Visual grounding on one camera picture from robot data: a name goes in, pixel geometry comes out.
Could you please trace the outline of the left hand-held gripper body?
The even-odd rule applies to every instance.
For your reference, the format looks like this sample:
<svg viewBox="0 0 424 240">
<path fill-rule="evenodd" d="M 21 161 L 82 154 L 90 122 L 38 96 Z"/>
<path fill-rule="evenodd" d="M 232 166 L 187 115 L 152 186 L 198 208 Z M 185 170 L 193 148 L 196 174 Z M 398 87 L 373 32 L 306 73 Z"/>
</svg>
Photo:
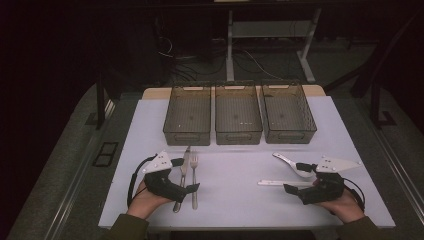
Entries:
<svg viewBox="0 0 424 240">
<path fill-rule="evenodd" d="M 182 203 L 186 193 L 183 188 L 169 179 L 173 168 L 171 158 L 166 151 L 157 154 L 153 160 L 142 169 L 144 182 L 149 192 Z"/>
</svg>

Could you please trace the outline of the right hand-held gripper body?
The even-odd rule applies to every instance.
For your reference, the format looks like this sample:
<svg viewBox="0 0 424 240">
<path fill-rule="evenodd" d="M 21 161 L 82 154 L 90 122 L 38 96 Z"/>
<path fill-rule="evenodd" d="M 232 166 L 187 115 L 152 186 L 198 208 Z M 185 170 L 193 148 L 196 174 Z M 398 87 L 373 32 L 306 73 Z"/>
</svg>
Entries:
<svg viewBox="0 0 424 240">
<path fill-rule="evenodd" d="M 298 190 L 297 196 L 304 205 L 332 201 L 339 198 L 345 188 L 340 172 L 361 167 L 362 163 L 322 157 L 316 165 L 316 171 L 312 172 L 315 173 L 318 183 L 312 187 Z"/>
</svg>

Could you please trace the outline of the steel table knife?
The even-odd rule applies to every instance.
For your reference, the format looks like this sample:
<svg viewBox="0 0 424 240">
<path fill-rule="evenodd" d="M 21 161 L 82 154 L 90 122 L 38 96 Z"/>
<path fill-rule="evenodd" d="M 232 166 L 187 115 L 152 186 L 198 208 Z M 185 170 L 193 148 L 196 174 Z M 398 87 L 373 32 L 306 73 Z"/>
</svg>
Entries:
<svg viewBox="0 0 424 240">
<path fill-rule="evenodd" d="M 190 152 L 191 152 L 191 146 L 188 146 L 183 155 L 184 162 L 182 166 L 180 167 L 180 171 L 181 171 L 180 186 L 183 188 L 185 188 L 185 179 L 186 179 L 188 164 L 190 161 Z M 173 212 L 178 213 L 180 211 L 180 208 L 181 208 L 181 203 L 175 202 L 173 207 Z"/>
</svg>

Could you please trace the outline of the steel fork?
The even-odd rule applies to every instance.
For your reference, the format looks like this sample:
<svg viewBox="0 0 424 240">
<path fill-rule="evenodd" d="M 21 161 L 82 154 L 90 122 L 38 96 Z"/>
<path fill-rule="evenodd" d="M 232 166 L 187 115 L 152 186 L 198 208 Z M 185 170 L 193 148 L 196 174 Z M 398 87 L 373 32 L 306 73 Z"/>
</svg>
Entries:
<svg viewBox="0 0 424 240">
<path fill-rule="evenodd" d="M 190 158 L 190 167 L 192 169 L 192 185 L 196 185 L 196 168 L 198 166 L 198 157 L 195 153 L 191 155 Z M 198 201 L 197 201 L 197 190 L 192 193 L 192 209 L 197 210 Z"/>
</svg>

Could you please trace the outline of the white spoon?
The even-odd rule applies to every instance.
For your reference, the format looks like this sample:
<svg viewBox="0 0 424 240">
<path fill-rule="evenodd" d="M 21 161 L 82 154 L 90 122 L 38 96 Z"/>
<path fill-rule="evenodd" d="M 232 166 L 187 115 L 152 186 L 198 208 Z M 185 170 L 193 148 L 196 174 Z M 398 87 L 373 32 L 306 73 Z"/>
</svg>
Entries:
<svg viewBox="0 0 424 240">
<path fill-rule="evenodd" d="M 276 158 L 278 158 L 278 159 L 280 159 L 280 160 L 282 160 L 282 161 L 284 161 L 284 162 L 286 162 L 292 169 L 293 169 L 293 171 L 297 174 L 297 175 L 299 175 L 300 177 L 303 177 L 303 178 L 310 178 L 310 177 L 312 177 L 313 176 L 313 173 L 312 172 L 306 172 L 306 171 L 302 171 L 302 170 L 298 170 L 297 169 L 297 166 L 296 166 L 296 162 L 294 162 L 294 161 L 292 161 L 292 160 L 290 160 L 289 158 L 287 158 L 287 157 L 285 157 L 285 156 L 283 156 L 282 154 L 280 154 L 280 153 L 278 153 L 278 152 L 274 152 L 273 154 L 272 154 L 272 156 L 274 156 L 274 157 L 276 157 Z"/>
</svg>

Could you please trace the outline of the person's left hand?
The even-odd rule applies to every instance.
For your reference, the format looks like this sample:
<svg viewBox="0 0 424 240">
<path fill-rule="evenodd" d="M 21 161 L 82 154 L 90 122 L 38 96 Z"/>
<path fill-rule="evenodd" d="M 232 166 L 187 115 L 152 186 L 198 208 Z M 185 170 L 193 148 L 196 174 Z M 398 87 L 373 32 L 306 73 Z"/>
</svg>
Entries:
<svg viewBox="0 0 424 240">
<path fill-rule="evenodd" d="M 169 199 L 149 192 L 145 183 L 141 182 L 136 196 L 128 207 L 127 214 L 146 220 L 157 208 L 167 203 L 170 203 Z"/>
</svg>

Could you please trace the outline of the person's right hand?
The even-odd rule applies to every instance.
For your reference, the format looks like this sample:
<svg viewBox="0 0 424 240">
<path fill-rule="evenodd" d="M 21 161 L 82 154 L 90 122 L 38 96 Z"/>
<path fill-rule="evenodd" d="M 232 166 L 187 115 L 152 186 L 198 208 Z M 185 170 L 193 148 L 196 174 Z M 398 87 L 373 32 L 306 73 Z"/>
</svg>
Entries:
<svg viewBox="0 0 424 240">
<path fill-rule="evenodd" d="M 317 203 L 317 206 L 323 207 L 327 211 L 337 216 L 343 223 L 357 221 L 365 216 L 359 207 L 355 197 L 348 190 L 335 200 Z"/>
</svg>

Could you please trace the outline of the tan wooden board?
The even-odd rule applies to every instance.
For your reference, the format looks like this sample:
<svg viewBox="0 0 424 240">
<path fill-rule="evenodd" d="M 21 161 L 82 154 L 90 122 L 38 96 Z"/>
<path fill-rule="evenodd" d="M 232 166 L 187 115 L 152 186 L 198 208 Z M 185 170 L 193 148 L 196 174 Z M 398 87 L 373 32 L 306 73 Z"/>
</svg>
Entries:
<svg viewBox="0 0 424 240">
<path fill-rule="evenodd" d="M 303 90 L 307 97 L 326 95 L 324 89 L 319 85 L 303 85 Z M 152 99 L 168 100 L 171 95 L 171 91 L 172 91 L 171 87 L 148 88 L 144 91 L 141 99 L 142 100 L 152 100 Z"/>
</svg>

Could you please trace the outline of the black metal stand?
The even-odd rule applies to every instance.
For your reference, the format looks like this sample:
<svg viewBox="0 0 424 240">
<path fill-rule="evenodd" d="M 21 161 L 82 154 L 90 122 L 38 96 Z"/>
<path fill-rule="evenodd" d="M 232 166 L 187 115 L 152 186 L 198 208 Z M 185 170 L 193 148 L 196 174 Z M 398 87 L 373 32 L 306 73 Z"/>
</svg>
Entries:
<svg viewBox="0 0 424 240">
<path fill-rule="evenodd" d="M 110 95 L 108 80 L 102 72 L 99 73 L 95 86 L 97 106 L 96 129 L 100 130 L 106 119 L 112 114 L 115 101 Z"/>
<path fill-rule="evenodd" d="M 380 109 L 380 97 L 381 85 L 374 82 L 371 85 L 370 119 L 377 129 L 381 129 L 383 126 L 394 126 L 396 122 L 391 114 Z"/>
</svg>

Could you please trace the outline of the white metal table frame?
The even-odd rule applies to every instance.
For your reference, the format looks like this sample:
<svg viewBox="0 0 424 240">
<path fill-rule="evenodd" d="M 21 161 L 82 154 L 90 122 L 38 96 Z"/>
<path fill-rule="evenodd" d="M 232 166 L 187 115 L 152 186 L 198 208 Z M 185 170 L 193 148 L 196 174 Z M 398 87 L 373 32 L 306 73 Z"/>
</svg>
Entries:
<svg viewBox="0 0 424 240">
<path fill-rule="evenodd" d="M 322 9 L 314 10 L 310 20 L 284 21 L 235 21 L 233 12 L 228 13 L 226 77 L 234 81 L 233 40 L 242 38 L 303 38 L 303 48 L 296 52 L 301 69 L 308 83 L 315 83 L 315 77 L 308 63 L 310 50 Z"/>
</svg>

